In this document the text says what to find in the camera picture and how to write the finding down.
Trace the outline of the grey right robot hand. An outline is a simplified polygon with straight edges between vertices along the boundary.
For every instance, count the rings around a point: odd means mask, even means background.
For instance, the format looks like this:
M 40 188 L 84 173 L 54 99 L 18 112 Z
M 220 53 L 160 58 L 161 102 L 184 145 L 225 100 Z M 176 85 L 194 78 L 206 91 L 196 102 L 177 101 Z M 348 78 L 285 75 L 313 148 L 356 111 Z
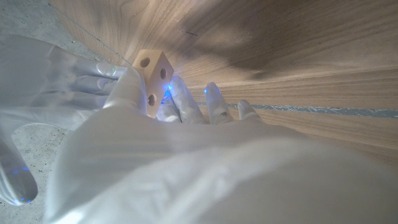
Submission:
M 76 129 L 103 107 L 128 71 L 41 40 L 1 36 L 1 199 L 20 206 L 38 194 L 13 132 L 31 124 Z

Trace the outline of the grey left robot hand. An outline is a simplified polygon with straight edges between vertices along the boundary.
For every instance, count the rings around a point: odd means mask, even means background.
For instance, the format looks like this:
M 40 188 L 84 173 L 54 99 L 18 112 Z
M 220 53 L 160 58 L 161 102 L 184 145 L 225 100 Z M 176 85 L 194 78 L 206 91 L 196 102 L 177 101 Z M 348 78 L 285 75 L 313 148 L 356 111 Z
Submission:
M 396 223 L 397 176 L 384 164 L 264 123 L 245 100 L 235 121 L 214 83 L 211 122 L 180 77 L 170 114 L 148 117 L 137 72 L 64 142 L 45 223 Z

